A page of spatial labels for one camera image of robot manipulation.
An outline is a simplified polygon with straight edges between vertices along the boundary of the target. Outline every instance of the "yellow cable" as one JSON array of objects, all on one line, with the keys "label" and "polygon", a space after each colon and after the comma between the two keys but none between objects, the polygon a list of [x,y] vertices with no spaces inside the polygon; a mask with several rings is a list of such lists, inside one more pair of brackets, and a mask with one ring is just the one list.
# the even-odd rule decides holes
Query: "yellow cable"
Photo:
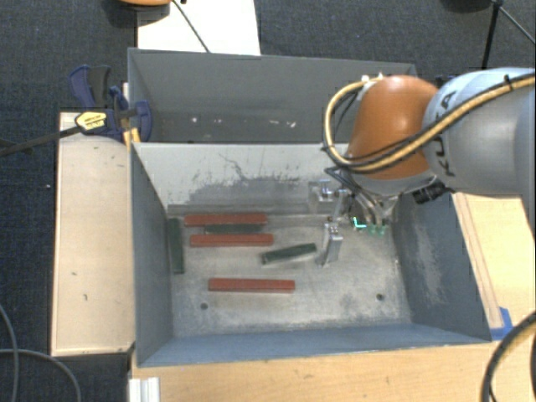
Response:
[{"label": "yellow cable", "polygon": [[339,164],[349,166],[353,170],[357,170],[358,172],[372,172],[374,170],[380,170],[394,162],[397,162],[398,160],[404,157],[409,156],[411,153],[419,149],[419,147],[422,147],[429,140],[437,136],[439,133],[444,131],[450,125],[454,124],[458,119],[460,119],[462,116],[464,116],[467,112],[471,111],[475,107],[481,106],[487,103],[488,101],[494,100],[501,95],[505,95],[508,92],[512,92],[513,90],[517,90],[519,88],[534,85],[534,77],[530,77],[530,78],[523,79],[523,80],[517,80],[517,81],[512,82],[511,84],[499,86],[482,95],[479,95],[475,98],[468,100],[467,102],[463,103],[458,109],[453,111],[449,116],[440,120],[440,122],[437,125],[431,127],[430,130],[423,132],[422,135],[414,139],[414,141],[408,143],[408,145],[406,145],[399,151],[393,153],[392,155],[384,157],[378,160],[377,162],[359,165],[359,163],[356,161],[351,161],[351,160],[346,159],[335,149],[335,146],[332,144],[332,134],[331,134],[330,124],[331,124],[331,117],[332,117],[331,113],[332,113],[332,109],[335,103],[337,103],[337,101],[339,101],[343,95],[347,94],[351,90],[356,90],[357,88],[361,88],[365,83],[366,82],[356,82],[356,83],[347,85],[344,88],[342,88],[336,95],[333,96],[333,98],[328,103],[327,109],[325,112],[325,117],[324,117],[324,136],[326,139],[326,148],[335,157],[335,159],[338,161]]}]

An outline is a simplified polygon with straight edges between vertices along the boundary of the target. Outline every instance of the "black cable on floor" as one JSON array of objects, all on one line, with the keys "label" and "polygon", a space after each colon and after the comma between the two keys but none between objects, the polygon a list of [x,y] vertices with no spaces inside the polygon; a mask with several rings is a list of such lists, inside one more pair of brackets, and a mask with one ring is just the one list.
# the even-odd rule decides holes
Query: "black cable on floor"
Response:
[{"label": "black cable on floor", "polygon": [[8,328],[9,337],[11,339],[11,344],[13,345],[13,348],[4,348],[0,349],[0,355],[2,354],[12,354],[13,355],[13,392],[11,395],[11,401],[16,402],[17,401],[17,395],[18,395],[18,380],[20,375],[20,362],[19,362],[19,354],[23,354],[25,356],[30,356],[33,358],[41,358],[44,360],[47,360],[49,362],[52,362],[56,367],[61,369],[67,375],[70,382],[73,384],[73,387],[75,388],[76,392],[76,401],[82,402],[82,392],[80,391],[80,385],[78,383],[78,380],[73,375],[73,373],[70,371],[70,369],[62,362],[60,362],[57,358],[53,358],[52,356],[49,356],[48,354],[35,352],[34,350],[24,350],[21,348],[18,348],[17,345],[17,339],[15,338],[15,331],[13,330],[13,325],[11,324],[11,321],[9,320],[8,315],[4,311],[2,305],[0,305],[0,316],[2,316],[2,319],[4,323],[6,323],[6,327]]},{"label": "black cable on floor", "polygon": [[506,353],[508,347],[510,347],[519,335],[527,329],[527,327],[533,325],[536,322],[536,312],[533,312],[529,316],[525,317],[518,325],[512,328],[512,330],[507,334],[506,337],[501,341],[498,347],[495,349],[495,352],[492,355],[492,358],[489,361],[489,364],[486,368],[486,373],[484,375],[484,380],[482,382],[482,392],[481,392],[481,401],[489,402],[490,399],[497,401],[495,395],[493,394],[492,389],[492,380],[501,358]]},{"label": "black cable on floor", "polygon": [[17,339],[15,338],[15,331],[13,330],[13,325],[11,324],[8,314],[4,311],[2,305],[0,305],[0,316],[2,316],[3,322],[6,323],[9,338],[11,339],[11,353],[13,353],[13,391],[11,393],[11,402],[16,402],[18,393],[18,376],[20,375]]}]

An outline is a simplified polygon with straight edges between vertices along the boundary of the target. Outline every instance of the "green light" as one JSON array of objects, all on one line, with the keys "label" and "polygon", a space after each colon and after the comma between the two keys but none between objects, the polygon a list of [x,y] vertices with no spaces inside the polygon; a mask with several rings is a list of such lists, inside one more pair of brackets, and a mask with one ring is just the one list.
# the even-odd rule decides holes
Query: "green light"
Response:
[{"label": "green light", "polygon": [[357,229],[365,229],[367,227],[366,224],[360,224],[358,221],[358,218],[352,218],[353,219],[353,226],[355,226]]}]

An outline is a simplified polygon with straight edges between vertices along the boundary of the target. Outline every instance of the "gray bin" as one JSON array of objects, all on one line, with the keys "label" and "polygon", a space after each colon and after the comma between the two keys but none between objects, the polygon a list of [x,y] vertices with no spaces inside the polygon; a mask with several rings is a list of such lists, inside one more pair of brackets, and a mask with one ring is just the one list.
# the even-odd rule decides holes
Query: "gray bin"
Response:
[{"label": "gray bin", "polygon": [[[267,250],[321,247],[333,206],[310,195],[330,166],[322,110],[337,89],[379,70],[415,72],[409,64],[129,50],[131,101],[148,99],[155,117],[151,142],[131,154],[140,366],[491,340],[449,195],[423,205],[403,197],[383,237],[342,224],[343,247],[329,267],[260,263]],[[190,248],[199,229],[184,228],[186,272],[171,272],[170,217],[251,211],[268,214],[274,246]],[[219,276],[292,279],[296,291],[208,292]]]}]

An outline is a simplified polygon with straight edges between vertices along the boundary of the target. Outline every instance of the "metal bracket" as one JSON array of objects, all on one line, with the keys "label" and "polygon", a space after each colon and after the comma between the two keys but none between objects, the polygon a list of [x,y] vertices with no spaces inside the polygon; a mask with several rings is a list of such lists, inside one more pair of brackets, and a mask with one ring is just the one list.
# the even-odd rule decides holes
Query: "metal bracket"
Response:
[{"label": "metal bracket", "polygon": [[129,402],[160,402],[160,378],[129,379]]},{"label": "metal bracket", "polygon": [[347,189],[339,189],[335,193],[337,202],[335,203],[333,214],[329,218],[330,222],[324,224],[323,250],[322,254],[317,258],[317,263],[320,266],[326,266],[338,259],[344,240],[344,237],[338,231],[338,221],[343,210],[344,201],[348,195],[349,191]]}]

